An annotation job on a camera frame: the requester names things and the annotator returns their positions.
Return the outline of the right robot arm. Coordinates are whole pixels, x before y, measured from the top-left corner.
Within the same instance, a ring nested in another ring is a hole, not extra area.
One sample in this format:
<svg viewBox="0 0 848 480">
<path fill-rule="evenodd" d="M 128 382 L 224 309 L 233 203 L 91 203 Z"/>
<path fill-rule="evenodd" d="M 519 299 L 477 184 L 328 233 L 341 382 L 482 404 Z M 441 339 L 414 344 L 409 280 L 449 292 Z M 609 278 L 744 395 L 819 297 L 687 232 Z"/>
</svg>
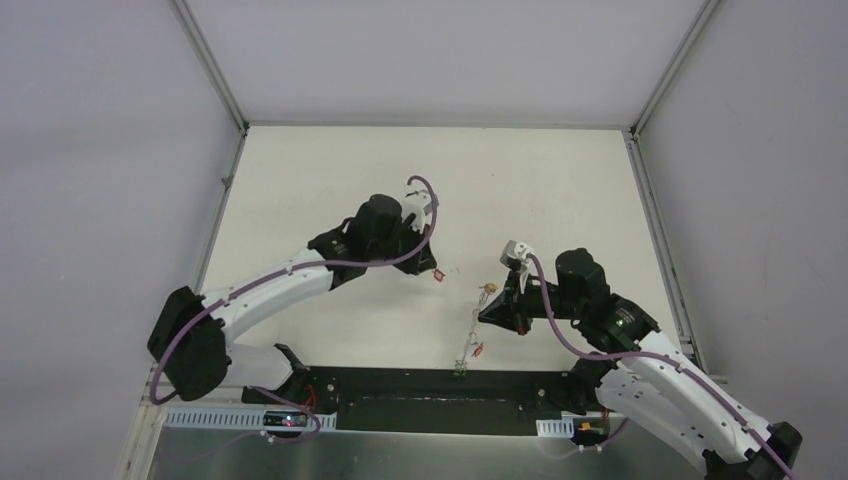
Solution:
<svg viewBox="0 0 848 480">
<path fill-rule="evenodd" d="M 555 260 L 546 279 L 539 258 L 509 241 L 502 292 L 478 319 L 527 334 L 545 319 L 578 360 L 565 374 L 565 410 L 617 412 L 685 458 L 706 479 L 792 479 L 802 436 L 734 399 L 698 368 L 638 304 L 614 293 L 584 248 Z"/>
</svg>

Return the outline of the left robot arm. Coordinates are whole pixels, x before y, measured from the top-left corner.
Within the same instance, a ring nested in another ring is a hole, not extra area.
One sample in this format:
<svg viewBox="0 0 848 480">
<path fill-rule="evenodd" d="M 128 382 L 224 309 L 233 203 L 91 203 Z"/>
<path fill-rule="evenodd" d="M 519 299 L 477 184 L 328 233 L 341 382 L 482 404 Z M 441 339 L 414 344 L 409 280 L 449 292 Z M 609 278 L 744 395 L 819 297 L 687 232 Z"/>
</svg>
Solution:
<svg viewBox="0 0 848 480">
<path fill-rule="evenodd" d="M 437 202 L 425 190 L 397 200 L 375 194 L 341 225 L 307 243 L 277 270 L 240 284 L 196 293 L 183 286 L 167 298 L 147 342 L 173 396 L 195 401 L 219 387 L 260 387 L 281 404 L 305 390 L 305 366 L 282 344 L 256 347 L 238 338 L 260 322 L 329 293 L 368 269 L 404 274 L 436 269 L 429 246 Z"/>
</svg>

